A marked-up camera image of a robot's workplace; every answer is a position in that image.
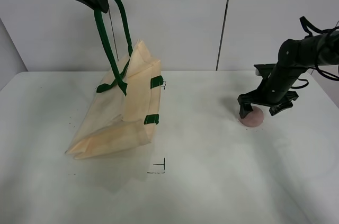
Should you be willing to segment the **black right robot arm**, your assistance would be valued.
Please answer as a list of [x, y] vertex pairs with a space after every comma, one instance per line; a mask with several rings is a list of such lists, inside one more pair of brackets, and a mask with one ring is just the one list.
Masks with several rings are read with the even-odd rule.
[[239, 115], [243, 119], [253, 111], [252, 104], [268, 106], [272, 116], [293, 107], [298, 94], [293, 84], [311, 68], [338, 65], [338, 31], [333, 30], [302, 40], [286, 40], [275, 64], [254, 67], [262, 77], [257, 89], [238, 97]]

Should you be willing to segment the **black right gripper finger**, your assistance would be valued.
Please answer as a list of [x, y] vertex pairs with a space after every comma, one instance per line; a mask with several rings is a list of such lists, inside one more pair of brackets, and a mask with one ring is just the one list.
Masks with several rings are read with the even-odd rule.
[[270, 107], [269, 109], [269, 112], [270, 112], [270, 115], [276, 115], [286, 109], [290, 109], [293, 107], [293, 104], [291, 101], [287, 100], [287, 101], [283, 101], [283, 102], [280, 102], [276, 105], [273, 105]]
[[241, 94], [238, 97], [238, 104], [240, 106], [239, 109], [239, 116], [241, 119], [246, 118], [246, 116], [248, 114], [250, 114], [251, 112], [253, 112], [253, 108], [252, 108], [252, 95], [251, 94]]

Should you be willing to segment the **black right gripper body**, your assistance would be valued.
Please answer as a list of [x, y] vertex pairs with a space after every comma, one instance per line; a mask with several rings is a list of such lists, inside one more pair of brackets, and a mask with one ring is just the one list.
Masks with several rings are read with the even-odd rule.
[[255, 90], [255, 104], [273, 106], [283, 101], [294, 101], [298, 98], [296, 92], [289, 89], [299, 77], [298, 67], [283, 67], [277, 64], [259, 64], [254, 66], [262, 81]]

